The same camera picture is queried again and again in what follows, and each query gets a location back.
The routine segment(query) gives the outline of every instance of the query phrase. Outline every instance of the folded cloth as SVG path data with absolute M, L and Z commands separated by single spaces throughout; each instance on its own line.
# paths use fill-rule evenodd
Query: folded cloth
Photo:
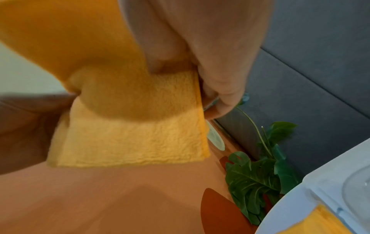
M 55 130 L 49 165 L 209 156 L 196 69 L 178 61 L 149 74 L 117 0 L 0 0 L 0 41 L 78 94 Z
M 352 232 L 325 206 L 318 205 L 302 222 L 279 234 L 352 234 Z

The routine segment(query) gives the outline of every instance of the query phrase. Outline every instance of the yellow cloth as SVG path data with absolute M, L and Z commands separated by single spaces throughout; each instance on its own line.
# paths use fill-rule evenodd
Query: yellow cloth
M 318 205 L 302 222 L 279 234 L 352 234 L 323 205 Z
M 196 70 L 178 62 L 148 74 L 117 0 L 0 0 L 0 41 L 79 94 L 54 133 L 50 165 L 209 156 Z

